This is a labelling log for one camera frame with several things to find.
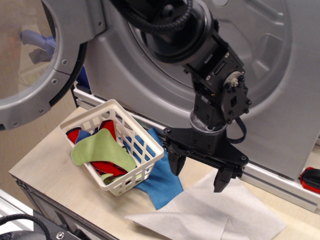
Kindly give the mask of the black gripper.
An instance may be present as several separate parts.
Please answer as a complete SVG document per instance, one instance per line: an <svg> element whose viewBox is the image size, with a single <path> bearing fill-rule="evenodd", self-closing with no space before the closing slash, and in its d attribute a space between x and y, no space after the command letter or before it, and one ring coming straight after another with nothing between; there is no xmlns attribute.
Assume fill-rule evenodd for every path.
<svg viewBox="0 0 320 240"><path fill-rule="evenodd" d="M210 134L193 128L167 127L163 135L171 172L178 176L186 158L214 167L218 169L215 193L221 193L231 178L242 177L249 162L248 157L230 143L226 130Z"/></svg>

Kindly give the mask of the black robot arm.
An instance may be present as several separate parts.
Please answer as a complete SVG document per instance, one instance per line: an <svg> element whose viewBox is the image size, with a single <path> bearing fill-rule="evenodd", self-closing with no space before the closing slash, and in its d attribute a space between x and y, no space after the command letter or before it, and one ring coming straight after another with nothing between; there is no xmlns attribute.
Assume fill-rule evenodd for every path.
<svg viewBox="0 0 320 240"><path fill-rule="evenodd" d="M231 179L241 177L248 157L236 149L244 137L229 138L227 127L249 112L243 63L219 35L219 22L197 0L114 0L113 6L140 30L151 54L166 64L182 66L190 75L195 102L191 128L163 130L164 147L174 175L186 158L218 170L214 191L222 192Z"/></svg>

